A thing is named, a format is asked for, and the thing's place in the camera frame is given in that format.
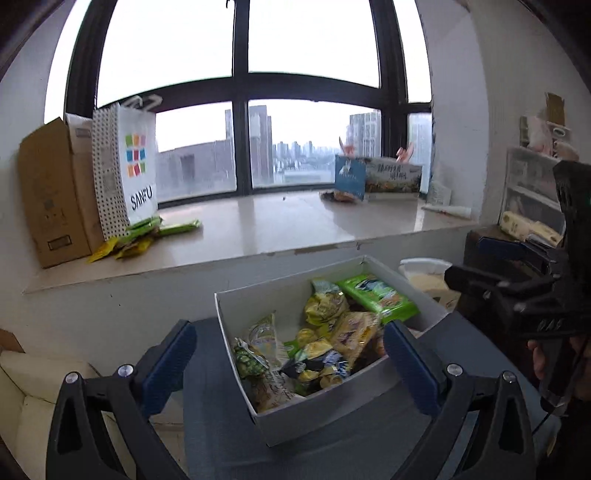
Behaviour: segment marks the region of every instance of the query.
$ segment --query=sky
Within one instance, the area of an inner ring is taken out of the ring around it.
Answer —
[[[46,122],[61,116],[77,31],[90,0],[77,0],[51,66]],[[423,31],[414,0],[394,0],[411,102],[431,101]],[[232,73],[233,2],[119,0],[105,40],[98,106],[174,83]],[[378,55],[368,0],[251,0],[249,69],[327,76],[379,86]],[[349,115],[371,111],[306,100],[255,100],[267,105],[273,143],[338,147]],[[226,138],[231,103],[157,115],[160,151]]]

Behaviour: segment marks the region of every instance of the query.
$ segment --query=window sill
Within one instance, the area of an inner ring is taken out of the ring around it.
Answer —
[[[85,258],[42,270],[24,293],[257,255],[297,255],[351,247],[407,233],[475,225],[421,209],[421,200],[363,202],[320,200],[318,192],[271,193],[164,209],[166,223],[199,219],[193,233],[156,242],[141,257]]]

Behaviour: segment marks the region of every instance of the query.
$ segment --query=white box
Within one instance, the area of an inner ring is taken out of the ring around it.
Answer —
[[[304,305],[313,294],[310,283],[313,278],[321,277],[334,282],[369,272],[417,304],[421,313],[406,322],[409,327],[427,330],[447,314],[445,308],[412,287],[403,276],[367,256],[216,293],[217,316],[236,382],[267,445],[274,446],[300,437],[347,415],[388,391],[400,378],[392,362],[386,357],[352,375],[342,384],[316,392],[299,403],[288,403],[257,413],[246,396],[234,364],[234,338],[243,337],[251,325],[275,312],[279,340],[293,340],[304,325]]]

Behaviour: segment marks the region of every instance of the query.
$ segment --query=box of snacks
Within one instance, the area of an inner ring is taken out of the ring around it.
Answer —
[[[216,293],[228,357],[267,445],[309,434],[399,381],[387,322],[415,336],[447,314],[371,257]]]

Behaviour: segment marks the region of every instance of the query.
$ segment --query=blue tablecloth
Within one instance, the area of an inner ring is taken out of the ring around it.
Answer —
[[[390,479],[423,434],[430,419],[420,414],[399,384],[353,413],[307,436],[269,448],[253,424],[234,379],[217,319],[196,322],[197,350],[184,375],[184,438],[193,480]],[[458,314],[423,335],[422,343],[442,361],[472,375],[497,377],[517,369]],[[537,391],[518,373],[536,426],[544,416]],[[450,478],[472,431],[467,418],[439,478]],[[549,419],[534,438],[538,453],[558,430]]]

